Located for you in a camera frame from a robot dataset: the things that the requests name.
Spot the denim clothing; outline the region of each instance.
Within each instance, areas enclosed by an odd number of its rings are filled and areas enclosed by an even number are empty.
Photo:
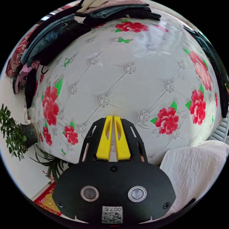
[[[49,24],[45,29],[43,29],[36,36],[36,38],[31,42],[30,46],[23,53],[23,55],[21,57],[21,63],[24,65],[27,62],[31,51],[33,50],[33,48],[35,47],[35,45],[40,41],[40,39],[42,39],[42,37],[44,37],[49,32],[57,29],[58,27],[60,27],[60,25],[62,25],[63,23],[67,23],[69,21],[74,20],[74,16],[75,16],[75,14],[71,14],[71,15],[68,15],[66,17],[63,17],[62,19],[59,19],[57,21],[54,21],[53,23]]]
[[[37,55],[39,52],[41,52],[46,47],[50,46],[56,39],[60,37],[61,34],[63,34],[63,29],[67,26],[67,23],[61,24],[58,28],[55,30],[49,32],[44,36],[42,39],[39,40],[39,42],[35,45],[33,50],[31,51],[28,60],[27,60],[27,66],[31,66],[32,62],[34,61],[34,56]]]
[[[106,18],[109,17],[110,15],[117,13],[121,10],[127,9],[127,8],[144,8],[148,7],[148,4],[134,4],[134,5],[118,5],[118,6],[111,6],[107,7],[105,9],[101,10],[95,10],[89,13],[89,15],[92,18]]]

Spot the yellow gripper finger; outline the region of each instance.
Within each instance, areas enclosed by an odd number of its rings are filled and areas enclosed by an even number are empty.
[[[114,116],[114,124],[117,161],[128,160],[130,159],[130,150],[126,141],[121,118]]]
[[[96,157],[101,160],[108,160],[110,159],[110,145],[111,145],[111,134],[112,134],[112,121],[113,116],[109,115],[106,117],[105,124],[103,127],[103,132],[100,138],[98,150],[96,153]]]

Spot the pile of clothes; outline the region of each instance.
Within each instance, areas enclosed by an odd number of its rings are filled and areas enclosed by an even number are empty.
[[[83,23],[78,23],[76,16],[85,18]],[[36,90],[38,66],[49,65],[67,46],[92,28],[115,19],[160,21],[160,17],[141,0],[81,0],[79,4],[56,13],[23,38],[21,51],[13,54],[16,64],[12,66],[13,57],[9,60],[11,67],[7,68],[6,75],[14,77],[14,94],[25,87],[26,105],[30,108]]]

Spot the white wall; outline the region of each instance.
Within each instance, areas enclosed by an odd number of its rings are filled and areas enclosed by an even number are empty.
[[[8,106],[9,110],[11,111],[11,116],[18,120],[18,123],[25,124],[23,115],[25,95],[23,92],[14,95],[10,77],[5,75],[7,62],[0,75],[0,105],[4,103],[4,105]],[[36,163],[28,157],[30,156],[35,158],[35,151],[33,147],[29,148],[29,150],[25,153],[25,159],[19,161],[19,158],[17,157],[11,158],[9,150],[6,147],[5,139],[3,139],[3,135],[0,133],[0,151],[2,160],[10,176],[18,188],[28,198],[35,196],[50,181],[42,172],[43,170],[46,172],[48,167]]]

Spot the palm plant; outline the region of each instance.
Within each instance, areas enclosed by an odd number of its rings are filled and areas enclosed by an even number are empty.
[[[57,157],[55,157],[53,155],[48,154],[47,152],[45,152],[42,149],[40,149],[37,146],[37,144],[36,144],[36,147],[43,154],[43,157],[38,154],[38,152],[36,151],[36,149],[34,147],[35,156],[36,156],[37,161],[32,159],[31,157],[30,158],[35,162],[38,162],[38,163],[40,163],[40,164],[42,164],[44,166],[48,166],[48,174],[50,176],[52,175],[54,177],[54,181],[57,182],[58,177],[61,175],[60,172],[59,172],[59,169],[63,172],[64,171],[64,164],[67,164],[68,162],[66,162],[66,161],[64,161],[64,160],[62,160],[60,158],[57,158]],[[46,162],[41,162],[39,160],[39,157],[45,159]]]

